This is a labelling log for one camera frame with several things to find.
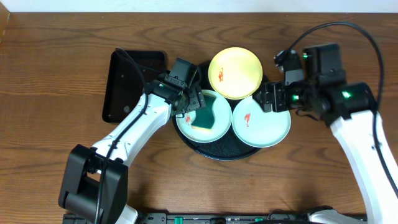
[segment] tray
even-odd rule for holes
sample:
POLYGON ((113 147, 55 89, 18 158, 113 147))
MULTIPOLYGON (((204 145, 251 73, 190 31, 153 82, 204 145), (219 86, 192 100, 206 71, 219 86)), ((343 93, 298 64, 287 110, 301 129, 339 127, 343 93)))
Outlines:
MULTIPOLYGON (((160 51, 126 51, 134 61, 143 65, 141 71, 146 82, 155 80, 159 73, 165 71, 165 54, 160 51)), ((136 107, 144 85, 138 73, 112 53, 109 65, 108 82, 106 84, 102 119, 108 123, 120 123, 136 107)))

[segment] plate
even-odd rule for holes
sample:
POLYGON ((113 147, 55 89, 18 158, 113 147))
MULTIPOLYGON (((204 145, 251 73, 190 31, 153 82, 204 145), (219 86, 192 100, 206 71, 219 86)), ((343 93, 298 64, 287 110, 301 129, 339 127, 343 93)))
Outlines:
POLYGON ((260 86, 262 67, 251 51, 231 47, 220 51, 210 63, 211 87, 225 98, 240 100, 252 95, 260 86))
POLYGON ((232 123, 232 111, 226 99, 220 94, 211 90, 203 90, 202 93, 216 97, 213 104, 213 114, 215 117, 213 127, 211 129, 191 127, 192 122, 196 118, 196 111, 186 113, 184 118, 176 118, 176 122, 181 133, 188 139, 199 143, 208 143, 218 140, 228 131, 232 123))
POLYGON ((265 113, 249 96, 236 105, 232 127, 242 142, 253 147, 270 147, 278 144, 289 132, 289 111, 265 113))

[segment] red fish design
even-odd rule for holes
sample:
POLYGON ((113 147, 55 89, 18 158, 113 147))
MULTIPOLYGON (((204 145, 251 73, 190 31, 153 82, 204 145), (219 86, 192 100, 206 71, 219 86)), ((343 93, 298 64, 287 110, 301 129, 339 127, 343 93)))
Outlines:
POLYGON ((191 117, 189 116, 189 114, 188 114, 187 117, 185 118, 185 122, 186 122, 186 124, 190 124, 190 122, 191 122, 191 117))
POLYGON ((221 68, 221 70, 220 70, 220 75, 218 75, 218 78, 220 79, 220 82, 222 82, 222 81, 224 81, 223 80, 223 71, 224 71, 224 69, 223 68, 221 68))
POLYGON ((244 117, 244 120, 246 121, 246 125, 249 127, 250 113, 246 114, 246 116, 244 117))

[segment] sponge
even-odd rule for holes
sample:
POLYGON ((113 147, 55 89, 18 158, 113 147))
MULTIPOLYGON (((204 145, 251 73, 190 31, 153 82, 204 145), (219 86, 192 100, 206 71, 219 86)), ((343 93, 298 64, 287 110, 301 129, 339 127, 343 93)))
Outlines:
POLYGON ((203 97, 205 98, 206 107, 196 111, 197 116, 192 122, 191 127, 211 129, 215 122, 213 104, 216 101, 216 97, 208 95, 203 95, 203 97))

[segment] wooden table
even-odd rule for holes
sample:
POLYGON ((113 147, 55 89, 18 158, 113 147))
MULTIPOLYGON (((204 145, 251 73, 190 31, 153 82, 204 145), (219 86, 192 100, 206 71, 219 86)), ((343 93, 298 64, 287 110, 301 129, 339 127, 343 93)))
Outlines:
MULTIPOLYGON (((76 144, 91 146, 115 128, 101 119, 111 53, 164 50, 193 63, 245 47, 266 75, 281 80, 273 56, 302 32, 330 21, 366 28, 386 63, 384 129, 398 158, 398 16, 394 14, 14 13, 0 46, 0 222, 60 223, 65 163, 76 144)), ((333 27, 296 49, 338 42, 350 82, 376 92, 376 56, 364 37, 333 27)), ((292 114, 288 136, 247 159, 221 162, 194 153, 172 123, 160 128, 129 170, 128 204, 173 213, 268 213, 331 205, 365 207, 344 152, 322 122, 292 114)))

